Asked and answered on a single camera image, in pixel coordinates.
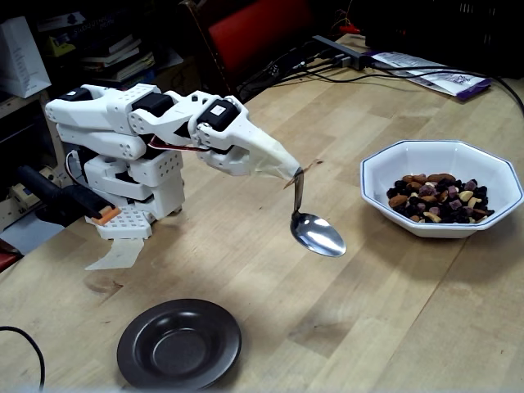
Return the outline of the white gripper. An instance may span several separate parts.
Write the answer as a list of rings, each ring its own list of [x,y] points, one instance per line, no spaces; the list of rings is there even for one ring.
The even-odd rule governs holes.
[[[198,152],[197,157],[231,176],[257,174],[292,179],[300,168],[298,160],[246,117],[235,120],[241,113],[242,105],[231,97],[200,97],[189,118],[188,132],[194,148],[209,151]],[[232,122],[233,143],[226,135]],[[229,151],[220,154],[214,150]]]

